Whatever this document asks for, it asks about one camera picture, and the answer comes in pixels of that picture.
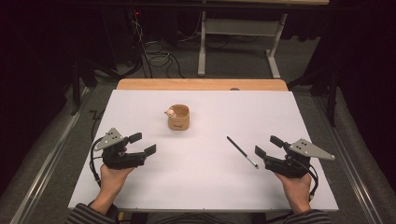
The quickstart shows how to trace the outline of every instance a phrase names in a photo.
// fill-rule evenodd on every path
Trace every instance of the metal rail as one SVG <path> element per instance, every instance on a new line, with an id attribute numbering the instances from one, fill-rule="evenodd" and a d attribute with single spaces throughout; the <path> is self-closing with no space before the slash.
<path id="1" fill-rule="evenodd" d="M 369 195 L 367 188 L 365 187 L 363 181 L 361 180 L 361 176 L 359 175 L 358 171 L 353 164 L 352 159 L 350 159 L 347 149 L 341 140 L 340 135 L 338 134 L 337 130 L 330 124 L 329 120 L 326 116 L 326 106 L 321 101 L 320 97 L 313 97 L 315 105 L 318 107 L 320 111 L 320 115 L 326 121 L 326 125 L 332 134 L 332 139 L 334 143 L 337 145 L 336 150 L 338 153 L 338 158 L 341 159 L 341 163 L 346 171 L 346 176 L 349 179 L 349 182 L 358 198 L 361 208 L 366 215 L 367 220 L 372 224 L 382 224 L 382 220 L 380 215 L 375 208 L 374 203 Z"/>
<path id="2" fill-rule="evenodd" d="M 81 94 L 83 98 L 81 108 L 87 103 L 91 95 L 92 92 L 88 91 L 88 88 L 85 88 L 84 92 Z M 52 176 L 52 173 L 55 170 L 59 159 L 64 153 L 64 142 L 66 141 L 68 135 L 72 131 L 76 122 L 78 121 L 79 116 L 80 116 L 80 111 L 78 111 L 76 115 L 69 120 L 69 123 L 66 126 L 63 134 L 59 138 L 54 149 L 49 153 L 48 157 L 41 166 L 40 171 L 35 177 L 35 181 L 33 182 L 26 196 L 24 197 L 20 207 L 18 208 L 16 214 L 14 215 L 14 218 L 12 218 L 10 224 L 22 224 L 29 222 L 30 216 L 35 211 L 35 206 L 40 200 L 41 195 L 44 192 L 44 189 L 46 188 L 47 184 L 50 182 L 50 177 Z"/>

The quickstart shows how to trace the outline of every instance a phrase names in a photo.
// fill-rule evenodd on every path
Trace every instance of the wooden table edge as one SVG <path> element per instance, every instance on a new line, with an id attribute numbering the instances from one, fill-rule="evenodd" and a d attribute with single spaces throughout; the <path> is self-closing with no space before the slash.
<path id="1" fill-rule="evenodd" d="M 156 91 L 288 91 L 282 79 L 124 78 L 117 90 Z"/>

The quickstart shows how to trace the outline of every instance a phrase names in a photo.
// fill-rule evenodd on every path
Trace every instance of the black curtain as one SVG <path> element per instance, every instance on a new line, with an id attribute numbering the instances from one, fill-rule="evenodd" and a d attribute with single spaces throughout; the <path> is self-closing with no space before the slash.
<path id="1" fill-rule="evenodd" d="M 43 1 L 0 4 L 3 194 L 27 152 L 62 109 L 70 83 L 70 58 L 56 30 L 56 9 Z"/>
<path id="2" fill-rule="evenodd" d="M 340 7 L 340 0 L 331 0 L 327 9 Z M 328 10 L 306 10 L 290 12 L 286 19 L 282 32 L 282 39 L 291 39 L 298 36 L 304 42 L 307 39 L 314 40 L 321 37 L 332 18 L 333 13 Z"/>
<path id="3" fill-rule="evenodd" d="M 336 74 L 350 114 L 391 186 L 396 189 L 393 152 L 396 127 L 396 9 L 393 0 L 340 1 L 305 75 L 321 67 Z"/>

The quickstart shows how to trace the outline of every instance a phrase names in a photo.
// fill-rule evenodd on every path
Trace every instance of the metal leg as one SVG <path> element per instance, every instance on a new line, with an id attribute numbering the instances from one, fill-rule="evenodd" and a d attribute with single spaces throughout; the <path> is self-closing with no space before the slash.
<path id="1" fill-rule="evenodd" d="M 77 60 L 72 65 L 72 86 L 73 86 L 73 110 L 71 112 L 71 115 L 75 116 L 76 113 L 78 112 L 81 103 Z"/>
<path id="2" fill-rule="evenodd" d="M 285 26 L 285 21 L 286 21 L 287 17 L 288 17 L 288 14 L 282 14 L 280 21 L 279 21 L 279 25 L 277 26 L 277 29 L 276 29 L 274 44 L 271 49 L 268 49 L 266 51 L 268 63 L 270 65 L 273 78 L 280 78 L 280 74 L 279 74 L 279 71 L 277 70 L 274 55 L 276 52 L 277 44 L 279 43 L 280 36 L 282 35 L 283 27 Z"/>
<path id="3" fill-rule="evenodd" d="M 335 110 L 335 97 L 337 93 L 337 71 L 332 72 L 330 87 L 329 87 L 329 96 L 327 102 L 327 118 L 329 119 L 330 124 L 335 127 L 334 121 L 334 110 Z"/>
<path id="4" fill-rule="evenodd" d="M 198 77 L 205 76 L 205 63 L 206 63 L 206 52 L 205 52 L 205 36 L 206 36 L 206 12 L 202 12 L 201 22 L 201 48 L 199 50 L 198 59 Z"/>

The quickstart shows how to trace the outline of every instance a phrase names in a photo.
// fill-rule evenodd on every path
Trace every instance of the wrist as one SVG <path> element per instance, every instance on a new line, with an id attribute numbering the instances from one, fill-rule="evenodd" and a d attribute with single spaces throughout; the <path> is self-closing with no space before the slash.
<path id="1" fill-rule="evenodd" d="M 295 215 L 311 210 L 309 203 L 291 204 L 290 207 Z"/>
<path id="2" fill-rule="evenodd" d="M 90 208 L 102 215 L 106 215 L 108 208 L 113 204 L 114 200 L 114 196 L 100 192 L 96 199 L 90 204 Z"/>

